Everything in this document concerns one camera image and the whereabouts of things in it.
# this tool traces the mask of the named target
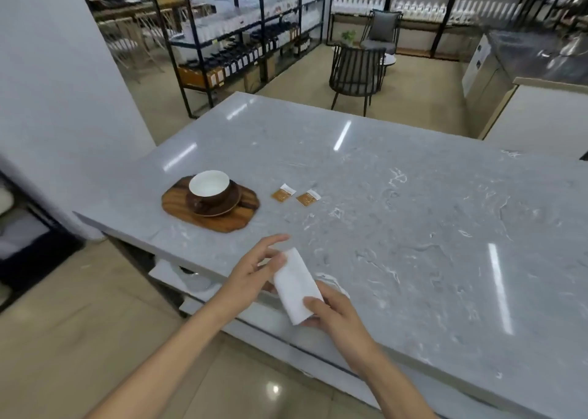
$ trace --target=person's right hand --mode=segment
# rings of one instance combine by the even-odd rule
[[[379,354],[380,348],[365,329],[349,298],[317,281],[325,302],[315,297],[305,297],[306,306],[316,317],[306,319],[303,326],[319,327],[333,339],[333,342],[349,367],[364,378],[369,362]]]

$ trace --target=green plant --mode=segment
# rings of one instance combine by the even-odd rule
[[[349,46],[351,46],[353,44],[353,41],[355,40],[355,31],[354,30],[346,30],[345,32],[342,33],[341,35],[344,43],[349,44]]]

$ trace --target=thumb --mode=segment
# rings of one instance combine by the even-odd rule
[[[286,264],[286,256],[283,252],[280,252],[256,272],[256,277],[259,278],[261,282],[267,282],[284,266],[284,264]]]
[[[302,302],[309,311],[327,323],[331,321],[336,315],[335,311],[333,311],[324,301],[321,301],[318,298],[304,297]]]

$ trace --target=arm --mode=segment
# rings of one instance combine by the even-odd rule
[[[110,393],[86,419],[155,419],[209,341],[245,310],[286,262],[269,246],[288,235],[262,238],[241,258],[210,301]],[[269,258],[265,266],[259,262]]]
[[[331,336],[349,366],[369,386],[386,419],[435,419],[436,415],[410,380],[386,357],[372,339],[351,301],[323,282],[316,282],[326,303],[306,297],[316,317],[303,325]]]

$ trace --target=saucer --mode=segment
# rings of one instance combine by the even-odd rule
[[[229,182],[229,194],[226,199],[217,204],[216,206],[210,206],[201,201],[200,197],[194,193],[188,192],[186,195],[186,204],[188,209],[197,216],[212,217],[220,216],[230,212],[235,208],[241,200],[241,187],[237,185],[233,180]]]

